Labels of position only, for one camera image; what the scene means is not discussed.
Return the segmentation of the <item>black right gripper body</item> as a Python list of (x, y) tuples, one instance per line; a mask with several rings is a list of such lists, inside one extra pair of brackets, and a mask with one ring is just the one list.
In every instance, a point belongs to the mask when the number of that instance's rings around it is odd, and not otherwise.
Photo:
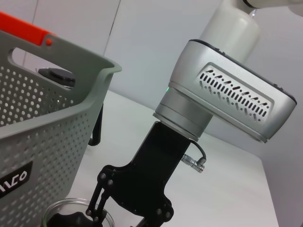
[(148, 226), (170, 221), (174, 210), (164, 189), (189, 145), (189, 139), (155, 122), (130, 163), (102, 168), (100, 173), (112, 180), (110, 198), (125, 210), (147, 218)]

